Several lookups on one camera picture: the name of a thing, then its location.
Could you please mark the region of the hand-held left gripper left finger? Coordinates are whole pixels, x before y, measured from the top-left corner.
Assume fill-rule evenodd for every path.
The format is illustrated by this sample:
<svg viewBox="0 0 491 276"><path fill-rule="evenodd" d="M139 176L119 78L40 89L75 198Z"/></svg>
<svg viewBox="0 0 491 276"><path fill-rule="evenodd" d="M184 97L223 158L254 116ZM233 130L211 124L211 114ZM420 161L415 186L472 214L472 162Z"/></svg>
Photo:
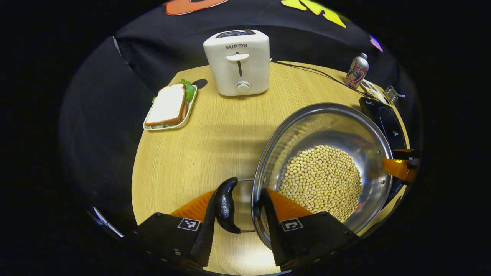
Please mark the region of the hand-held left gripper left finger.
<svg viewBox="0 0 491 276"><path fill-rule="evenodd" d="M126 234L123 244L177 268L207 267L214 235L214 199L211 191L199 219L156 212Z"/></svg>

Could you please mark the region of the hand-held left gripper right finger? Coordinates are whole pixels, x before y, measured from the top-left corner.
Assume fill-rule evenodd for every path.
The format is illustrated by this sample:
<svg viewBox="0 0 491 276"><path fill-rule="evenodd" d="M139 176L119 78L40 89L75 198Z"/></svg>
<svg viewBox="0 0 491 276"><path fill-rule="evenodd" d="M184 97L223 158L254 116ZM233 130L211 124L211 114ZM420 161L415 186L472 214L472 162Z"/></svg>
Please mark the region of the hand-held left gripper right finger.
<svg viewBox="0 0 491 276"><path fill-rule="evenodd" d="M359 241L357 234L328 212L302 215L295 208L293 213L285 210L293 201L275 191L262 189L260 203L275 264L282 271L328 260Z"/></svg>

